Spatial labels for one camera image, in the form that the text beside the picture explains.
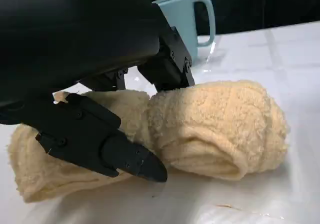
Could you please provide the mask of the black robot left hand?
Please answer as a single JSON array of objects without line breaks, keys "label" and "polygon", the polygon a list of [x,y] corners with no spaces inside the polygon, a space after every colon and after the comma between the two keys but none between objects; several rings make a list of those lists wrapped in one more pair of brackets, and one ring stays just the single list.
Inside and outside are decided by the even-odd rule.
[{"label": "black robot left hand", "polygon": [[120,171],[163,183],[168,174],[121,119],[97,102],[53,93],[81,83],[124,89],[137,66],[157,91],[194,85],[178,30],[151,0],[0,0],[0,122],[37,130],[52,157],[109,177]]}]

